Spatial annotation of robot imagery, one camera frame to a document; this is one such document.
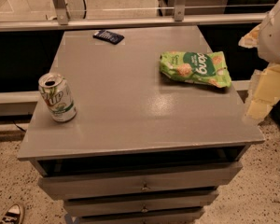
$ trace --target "shoe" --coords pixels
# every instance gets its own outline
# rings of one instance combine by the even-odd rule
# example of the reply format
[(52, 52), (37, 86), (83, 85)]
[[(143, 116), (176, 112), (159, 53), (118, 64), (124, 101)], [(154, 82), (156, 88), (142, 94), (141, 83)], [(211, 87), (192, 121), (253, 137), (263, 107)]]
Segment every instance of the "shoe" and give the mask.
[(14, 204), (5, 213), (0, 224), (22, 224), (24, 219), (24, 208), (19, 204)]

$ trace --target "table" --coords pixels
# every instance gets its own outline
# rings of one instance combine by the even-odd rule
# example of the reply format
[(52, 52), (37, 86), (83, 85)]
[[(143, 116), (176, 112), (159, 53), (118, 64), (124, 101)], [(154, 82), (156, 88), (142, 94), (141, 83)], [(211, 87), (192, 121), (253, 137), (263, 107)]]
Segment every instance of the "table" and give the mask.
[(80, 223), (191, 222), (264, 141), (242, 122), (234, 87), (173, 82), (159, 71), (168, 50), (211, 52), (196, 26), (65, 32), (52, 72), (68, 80), (77, 116), (57, 123), (40, 99), (18, 158)]

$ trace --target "beverage can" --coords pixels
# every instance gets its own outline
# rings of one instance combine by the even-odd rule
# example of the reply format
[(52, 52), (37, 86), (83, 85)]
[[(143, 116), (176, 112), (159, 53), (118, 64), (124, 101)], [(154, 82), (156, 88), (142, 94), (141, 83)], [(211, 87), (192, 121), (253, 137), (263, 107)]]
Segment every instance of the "beverage can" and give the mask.
[(55, 121), (67, 122), (76, 115), (67, 80), (61, 74), (45, 74), (38, 80), (38, 89)]

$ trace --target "can lid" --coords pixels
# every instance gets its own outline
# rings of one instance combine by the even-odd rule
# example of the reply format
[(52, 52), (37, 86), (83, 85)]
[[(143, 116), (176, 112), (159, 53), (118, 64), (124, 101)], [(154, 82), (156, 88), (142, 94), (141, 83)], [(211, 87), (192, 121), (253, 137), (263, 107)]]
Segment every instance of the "can lid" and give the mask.
[(58, 73), (47, 73), (38, 80), (38, 84), (43, 88), (51, 88), (58, 86), (62, 81), (62, 75)]

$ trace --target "speckled floor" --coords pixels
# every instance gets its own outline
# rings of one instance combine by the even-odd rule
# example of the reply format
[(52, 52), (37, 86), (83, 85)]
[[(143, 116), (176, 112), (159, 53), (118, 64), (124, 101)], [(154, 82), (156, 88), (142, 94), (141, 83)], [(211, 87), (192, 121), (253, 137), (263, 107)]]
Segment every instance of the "speckled floor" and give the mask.
[[(219, 196), (195, 224), (280, 224), (280, 127), (266, 118), (260, 128), (266, 142), (244, 154), (244, 168), (219, 187)], [(0, 124), (0, 219), (12, 204), (22, 203), (23, 224), (65, 224), (63, 203), (37, 186), (39, 174), (29, 162), (17, 160), (23, 136), (13, 123)]]

